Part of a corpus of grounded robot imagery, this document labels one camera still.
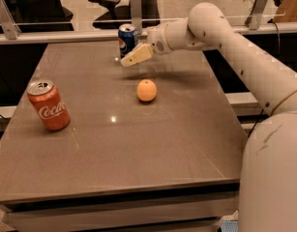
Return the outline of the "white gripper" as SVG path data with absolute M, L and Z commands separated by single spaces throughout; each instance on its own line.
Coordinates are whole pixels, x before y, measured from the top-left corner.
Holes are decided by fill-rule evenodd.
M 167 25 L 168 23 L 162 23 L 157 26 L 148 27 L 148 43 L 139 43 L 131 52 L 121 59 L 121 65 L 123 67 L 130 67 L 144 62 L 150 59 L 154 52 L 159 55 L 171 53 L 172 49 L 170 48 L 166 38 Z

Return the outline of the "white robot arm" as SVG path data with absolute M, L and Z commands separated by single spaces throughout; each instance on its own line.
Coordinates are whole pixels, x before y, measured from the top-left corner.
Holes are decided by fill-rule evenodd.
M 238 232 L 297 232 L 297 72 L 233 31 L 211 3 L 147 29 L 125 67 L 178 49 L 216 49 L 269 116 L 248 138 L 242 161 Z

